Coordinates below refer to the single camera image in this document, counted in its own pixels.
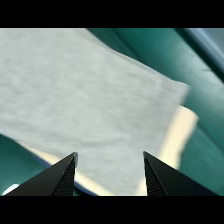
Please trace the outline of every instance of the cloth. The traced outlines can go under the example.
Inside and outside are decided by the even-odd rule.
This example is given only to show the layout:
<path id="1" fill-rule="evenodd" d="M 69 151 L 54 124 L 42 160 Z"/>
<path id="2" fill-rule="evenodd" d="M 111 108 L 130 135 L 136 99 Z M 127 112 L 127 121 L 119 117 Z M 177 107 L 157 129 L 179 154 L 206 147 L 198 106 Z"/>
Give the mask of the cloth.
<path id="1" fill-rule="evenodd" d="M 116 195 L 144 176 L 187 86 L 75 29 L 0 29 L 0 132 L 64 157 Z"/>

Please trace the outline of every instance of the folded cloth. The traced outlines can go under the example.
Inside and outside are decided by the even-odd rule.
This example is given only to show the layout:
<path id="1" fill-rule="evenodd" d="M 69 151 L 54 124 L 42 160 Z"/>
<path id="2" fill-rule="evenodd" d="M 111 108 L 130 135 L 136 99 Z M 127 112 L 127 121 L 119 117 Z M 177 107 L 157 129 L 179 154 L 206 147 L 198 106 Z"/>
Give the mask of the folded cloth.
<path id="1" fill-rule="evenodd" d="M 0 132 L 64 157 L 116 195 L 133 195 L 187 86 L 75 29 L 0 29 Z"/>

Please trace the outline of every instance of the fabric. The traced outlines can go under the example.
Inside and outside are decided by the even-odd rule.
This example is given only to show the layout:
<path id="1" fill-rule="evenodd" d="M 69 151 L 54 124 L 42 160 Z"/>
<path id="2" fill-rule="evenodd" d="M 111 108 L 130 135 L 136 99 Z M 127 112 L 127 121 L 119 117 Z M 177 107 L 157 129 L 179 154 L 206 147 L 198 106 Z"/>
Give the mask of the fabric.
<path id="1" fill-rule="evenodd" d="M 64 157 L 116 195 L 132 195 L 187 86 L 75 29 L 0 29 L 0 131 Z"/>

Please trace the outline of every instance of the gray cloth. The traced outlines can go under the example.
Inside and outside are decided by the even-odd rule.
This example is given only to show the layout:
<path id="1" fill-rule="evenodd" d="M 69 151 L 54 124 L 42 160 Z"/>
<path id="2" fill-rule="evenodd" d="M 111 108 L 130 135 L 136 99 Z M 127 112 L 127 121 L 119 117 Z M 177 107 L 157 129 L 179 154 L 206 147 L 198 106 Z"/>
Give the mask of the gray cloth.
<path id="1" fill-rule="evenodd" d="M 187 86 L 76 29 L 0 29 L 0 132 L 59 157 L 116 195 L 144 176 Z"/>

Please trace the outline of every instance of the gray fabric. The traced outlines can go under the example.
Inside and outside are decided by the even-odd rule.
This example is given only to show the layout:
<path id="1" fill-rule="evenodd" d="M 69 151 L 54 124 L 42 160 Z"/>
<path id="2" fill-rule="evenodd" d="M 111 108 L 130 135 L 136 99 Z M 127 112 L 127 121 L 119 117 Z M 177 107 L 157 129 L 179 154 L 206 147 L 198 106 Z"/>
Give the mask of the gray fabric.
<path id="1" fill-rule="evenodd" d="M 0 132 L 60 157 L 77 151 L 80 172 L 132 195 L 143 150 L 158 155 L 187 86 L 76 31 L 0 29 Z"/>

